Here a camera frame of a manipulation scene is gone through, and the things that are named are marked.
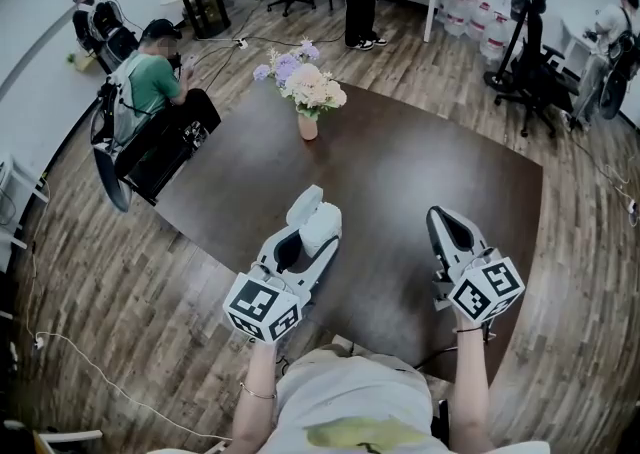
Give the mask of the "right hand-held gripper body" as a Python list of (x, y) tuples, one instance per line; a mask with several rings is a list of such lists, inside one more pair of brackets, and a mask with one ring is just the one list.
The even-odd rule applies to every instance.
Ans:
[(504, 313), (525, 290), (512, 260), (493, 247), (437, 271), (432, 284), (437, 311), (452, 307), (476, 325)]

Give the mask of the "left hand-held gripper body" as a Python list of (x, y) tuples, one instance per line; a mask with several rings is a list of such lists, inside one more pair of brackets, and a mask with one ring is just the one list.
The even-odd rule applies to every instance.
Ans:
[(279, 272), (275, 263), (256, 261), (237, 275), (223, 309), (232, 326), (262, 343), (276, 343), (295, 328), (311, 299), (314, 269)]

